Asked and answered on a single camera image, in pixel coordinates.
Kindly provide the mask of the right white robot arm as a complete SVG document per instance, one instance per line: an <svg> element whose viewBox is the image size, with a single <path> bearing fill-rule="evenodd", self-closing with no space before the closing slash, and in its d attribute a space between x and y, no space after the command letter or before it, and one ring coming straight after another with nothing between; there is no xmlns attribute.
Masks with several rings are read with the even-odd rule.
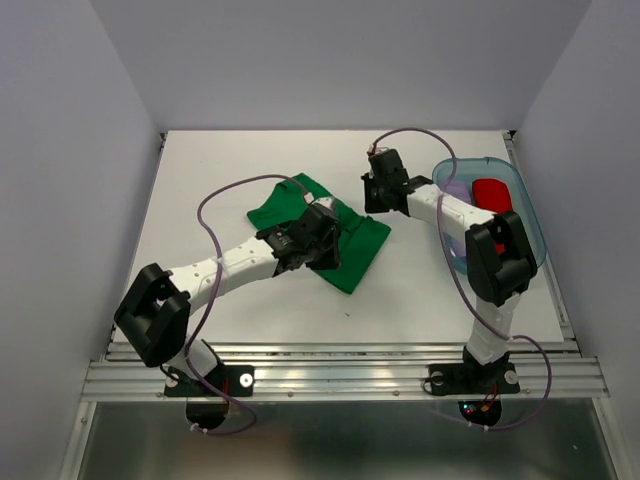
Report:
<svg viewBox="0 0 640 480"><path fill-rule="evenodd" d="M435 226L443 240L464 244L472 332L458 363L432 364L425 387L434 396L520 390L509 361L514 311L538 271L523 222L513 211L473 206L424 176L409 176L394 149L373 149L362 177L368 213L397 211Z"/></svg>

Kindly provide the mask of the green t shirt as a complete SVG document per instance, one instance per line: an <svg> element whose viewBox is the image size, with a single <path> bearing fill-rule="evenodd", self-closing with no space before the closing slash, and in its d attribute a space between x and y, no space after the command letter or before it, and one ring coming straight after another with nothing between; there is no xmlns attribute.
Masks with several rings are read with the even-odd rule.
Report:
<svg viewBox="0 0 640 480"><path fill-rule="evenodd" d="M283 180L276 184L260 207L249 210L246 216L257 230L262 230L299 218L305 207L299 187ZM387 240L391 228L370 216L358 214L340 199L336 199L336 214L341 229L341 266L316 274L343 293L352 294Z"/></svg>

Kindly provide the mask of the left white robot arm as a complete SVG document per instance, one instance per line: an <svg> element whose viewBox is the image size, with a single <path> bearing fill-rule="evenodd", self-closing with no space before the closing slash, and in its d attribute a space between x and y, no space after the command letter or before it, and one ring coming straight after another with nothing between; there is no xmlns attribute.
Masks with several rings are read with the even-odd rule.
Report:
<svg viewBox="0 0 640 480"><path fill-rule="evenodd" d="M244 285L303 266L341 265L337 200L312 201L292 221L260 230L219 257L172 269L142 268L114 314L114 321L148 368L171 366L199 393L215 392L223 371L215 353L188 331L192 313Z"/></svg>

